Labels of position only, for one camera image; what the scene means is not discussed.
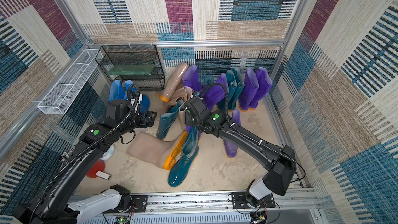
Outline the beige boot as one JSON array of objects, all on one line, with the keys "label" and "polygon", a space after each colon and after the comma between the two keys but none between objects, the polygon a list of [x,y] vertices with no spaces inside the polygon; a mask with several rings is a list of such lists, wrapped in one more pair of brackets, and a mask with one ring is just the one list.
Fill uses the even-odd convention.
[{"label": "beige boot", "polygon": [[177,162],[188,133],[183,131],[172,141],[164,141],[147,133],[139,134],[127,149],[127,154],[170,171]]},{"label": "beige boot", "polygon": [[165,103],[168,103],[181,83],[184,73],[189,68],[185,62],[181,62],[178,67],[172,72],[163,90],[157,92],[158,97]]},{"label": "beige boot", "polygon": [[[168,105],[174,106],[180,101],[183,101],[183,104],[185,104],[189,99],[193,97],[193,93],[194,90],[191,87],[184,86],[182,88],[179,88],[172,95],[172,98],[168,102]],[[186,126],[186,109],[184,108],[184,106],[180,106],[178,108],[178,117],[181,129],[183,131],[190,132],[191,127]]]}]

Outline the short purple boot front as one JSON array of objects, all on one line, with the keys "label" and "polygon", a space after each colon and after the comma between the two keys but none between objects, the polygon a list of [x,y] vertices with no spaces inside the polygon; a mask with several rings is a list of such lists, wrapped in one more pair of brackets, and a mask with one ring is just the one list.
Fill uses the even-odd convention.
[{"label": "short purple boot front", "polygon": [[[229,86],[227,81],[227,76],[225,73],[221,73],[216,83],[223,84],[229,93]],[[205,94],[204,94],[204,103],[205,106],[212,110],[213,107],[222,101],[225,98],[225,92],[221,86],[212,86]]]}]

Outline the short purple boot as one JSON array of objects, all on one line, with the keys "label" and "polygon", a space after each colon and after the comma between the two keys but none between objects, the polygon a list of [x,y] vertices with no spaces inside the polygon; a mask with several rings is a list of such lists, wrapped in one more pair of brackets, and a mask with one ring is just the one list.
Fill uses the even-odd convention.
[{"label": "short purple boot", "polygon": [[204,95],[204,91],[210,86],[210,84],[205,84],[202,86],[201,95]]},{"label": "short purple boot", "polygon": [[[225,73],[221,73],[216,83],[223,84],[229,93],[229,86],[227,81],[227,76]],[[222,101],[225,98],[225,92],[221,86],[212,86],[205,94],[204,94],[204,103],[205,106],[212,110],[213,107]]]}]

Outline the beige boot front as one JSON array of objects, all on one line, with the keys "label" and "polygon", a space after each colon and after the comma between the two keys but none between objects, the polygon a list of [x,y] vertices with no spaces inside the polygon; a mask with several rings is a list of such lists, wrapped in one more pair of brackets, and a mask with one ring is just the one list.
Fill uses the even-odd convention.
[{"label": "beige boot front", "polygon": [[170,171],[177,162],[188,133],[183,131],[172,141],[164,141],[147,133],[139,134],[127,149],[127,154]]}]

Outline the teal boot front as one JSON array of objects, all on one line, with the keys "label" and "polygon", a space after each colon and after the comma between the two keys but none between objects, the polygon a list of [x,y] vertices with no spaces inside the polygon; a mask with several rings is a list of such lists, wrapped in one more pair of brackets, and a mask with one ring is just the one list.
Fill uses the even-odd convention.
[{"label": "teal boot front", "polygon": [[200,132],[196,127],[192,127],[182,147],[180,159],[169,173],[168,184],[171,187],[178,187],[187,177],[189,169],[199,152],[199,138]]}]

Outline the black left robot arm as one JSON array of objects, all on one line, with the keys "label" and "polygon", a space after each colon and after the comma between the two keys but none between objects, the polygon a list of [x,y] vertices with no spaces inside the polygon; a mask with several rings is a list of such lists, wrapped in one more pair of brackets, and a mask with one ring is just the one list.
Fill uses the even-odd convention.
[{"label": "black left robot arm", "polygon": [[73,210],[67,202],[94,164],[126,133],[154,125],[157,114],[140,112],[138,103],[114,100],[106,113],[80,136],[77,145],[61,170],[44,190],[29,203],[19,203],[12,215],[23,224],[77,224],[84,211]]}]

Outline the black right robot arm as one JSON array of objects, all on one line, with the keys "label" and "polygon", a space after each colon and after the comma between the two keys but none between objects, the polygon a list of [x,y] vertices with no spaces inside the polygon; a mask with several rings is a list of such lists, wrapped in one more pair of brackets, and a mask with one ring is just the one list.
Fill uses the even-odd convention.
[{"label": "black right robot arm", "polygon": [[297,167],[292,147],[286,145],[282,148],[267,142],[238,124],[228,112],[212,112],[199,97],[188,100],[184,108],[189,125],[235,144],[267,170],[262,178],[250,184],[247,189],[249,196],[261,200],[270,194],[284,196],[287,193]]}]

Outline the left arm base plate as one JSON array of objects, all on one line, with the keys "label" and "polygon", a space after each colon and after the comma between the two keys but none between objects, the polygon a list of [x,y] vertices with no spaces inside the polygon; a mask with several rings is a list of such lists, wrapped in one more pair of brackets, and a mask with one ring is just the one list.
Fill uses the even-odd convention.
[{"label": "left arm base plate", "polygon": [[108,210],[105,214],[114,213],[143,213],[146,211],[148,195],[130,195],[122,197],[119,205],[112,210]]}]

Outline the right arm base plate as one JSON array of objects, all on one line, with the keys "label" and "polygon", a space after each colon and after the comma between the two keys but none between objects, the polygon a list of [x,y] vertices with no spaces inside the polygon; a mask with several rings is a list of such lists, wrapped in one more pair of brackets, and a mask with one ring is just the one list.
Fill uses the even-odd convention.
[{"label": "right arm base plate", "polygon": [[255,210],[261,208],[276,207],[273,194],[269,194],[264,198],[258,200],[255,197],[249,195],[249,193],[247,192],[235,191],[229,194],[228,200],[232,202],[234,209]]}]

